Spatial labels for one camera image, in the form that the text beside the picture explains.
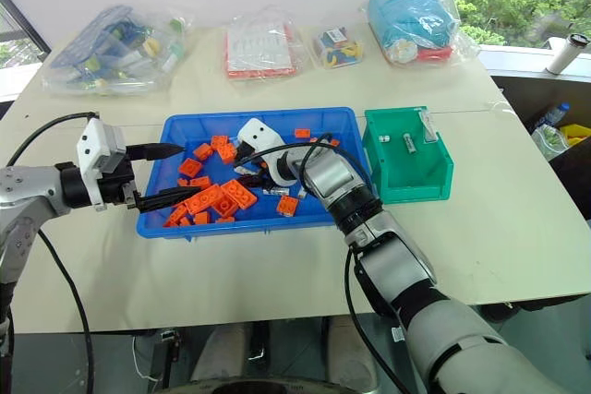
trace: green storage box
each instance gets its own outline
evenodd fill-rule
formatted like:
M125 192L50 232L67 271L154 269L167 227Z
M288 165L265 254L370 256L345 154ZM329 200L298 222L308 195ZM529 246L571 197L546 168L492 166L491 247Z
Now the green storage box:
M365 115L363 146L384 203L449 198L453 161L440 134L428 124L427 107L366 110Z

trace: clear plastic bag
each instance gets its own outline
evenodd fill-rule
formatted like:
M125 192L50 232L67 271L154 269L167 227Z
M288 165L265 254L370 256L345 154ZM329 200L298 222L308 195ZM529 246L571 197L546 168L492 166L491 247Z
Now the clear plastic bag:
M367 15L384 56L394 65L457 64L480 50L460 31L453 0L369 0Z
M165 87L186 52L190 20L174 13L104 9L43 74L59 93L139 94Z
M349 27L327 27L315 33L312 52L327 69L350 66L363 59L363 43Z
M532 139L547 161L570 148L564 135L554 126L541 125L532 133Z
M229 78L293 76L308 59L293 21L276 6L235 18L227 28L224 46Z

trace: orange building block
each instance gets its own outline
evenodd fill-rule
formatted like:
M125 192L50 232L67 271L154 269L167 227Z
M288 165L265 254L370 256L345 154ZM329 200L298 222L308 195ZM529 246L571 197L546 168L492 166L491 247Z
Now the orange building block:
M201 168L203 168L203 165L200 161L195 161L193 159L185 159L185 161L181 163L181 166L178 167L178 171L183 175L187 175L190 178L193 178L197 174L199 174Z
M219 185L212 185L209 188L197 193L195 196L185 200L188 212L195 215L202 212L211 205L217 203L223 197L222 189Z
M277 212L285 217L292 217L296 214L296 208L299 200L294 197L281 196L279 205L277 205Z
M312 135L312 132L309 128L297 128L294 130L295 138L309 138Z
M257 203L257 197L239 184L236 180L231 180L222 185L222 190L241 209L247 209Z
M168 219L164 223L164 227L175 226L177 225L181 219L183 219L188 213L188 209L185 205L179 205L173 211L173 213L168 216Z
M196 225L207 225L210 222L210 213L207 211L198 212L193 216Z
M201 191L203 191L205 188L209 188L211 186L211 179L208 175L204 175L203 177L191 179L189 184L191 186L198 186L201 188Z
M236 148L231 143L226 143L222 147L218 148L218 154L220 154L220 158L222 158L223 163L232 163L234 161L234 157L236 157Z
M222 217L232 216L238 211L238 204L228 196L223 196L222 199L220 199L215 205L212 205L212 207L215 209L215 212Z
M193 151L193 154L200 161L205 161L208 157L210 157L213 154L213 148L207 143L203 143Z
M228 136L212 136L211 137L211 148L218 150L219 147L228 144Z

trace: gray floor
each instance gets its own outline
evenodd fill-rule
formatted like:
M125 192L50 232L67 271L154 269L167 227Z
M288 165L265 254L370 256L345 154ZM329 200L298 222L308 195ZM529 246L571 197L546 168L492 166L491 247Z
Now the gray floor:
M387 360L393 362L403 381L414 392L419 392L404 344L394 344L390 340L390 325L371 315L362 316L361 320L370 338L380 352L389 357ZM318 318L272 322L270 373L323 379L320 324ZM495 327L548 377L572 393L588 394L591 364L585 356L591 345L591 296L533 313L521 312ZM182 330L185 343L180 360L173 367L173 386L188 380L210 331L210 327ZM152 344L158 337L153 334L137 338L138 364L144 374L150 370ZM148 381L135 372L129 335L98 334L93 343L97 394L148 392ZM18 335L13 392L83 393L85 363L79 334ZM253 376L259 374L252 366L248 372ZM384 374L380 377L382 393L396 392Z

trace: table surface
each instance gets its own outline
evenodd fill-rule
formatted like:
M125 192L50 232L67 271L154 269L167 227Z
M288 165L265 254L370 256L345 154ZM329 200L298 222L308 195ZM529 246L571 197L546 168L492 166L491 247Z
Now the table surface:
M171 88L144 97L54 96L42 90L42 66L0 121L0 159L39 125L79 111L100 111L135 144L157 141L163 121L177 113L349 106L363 131L366 109L427 105L455 163L452 195L387 208L429 258L440 289L467 304L590 292L591 230L484 67L393 68L369 30L358 32L366 59L357 66L309 66L294 78L232 83L223 74L223 32L198 30ZM83 126L49 130L20 163L75 160ZM143 190L151 166L134 168ZM137 217L120 207L77 209L44 226L93 330L347 312L346 250L335 227L148 240L136 234ZM370 311L356 285L353 296L359 312ZM39 239L13 310L17 332L81 330L69 289Z

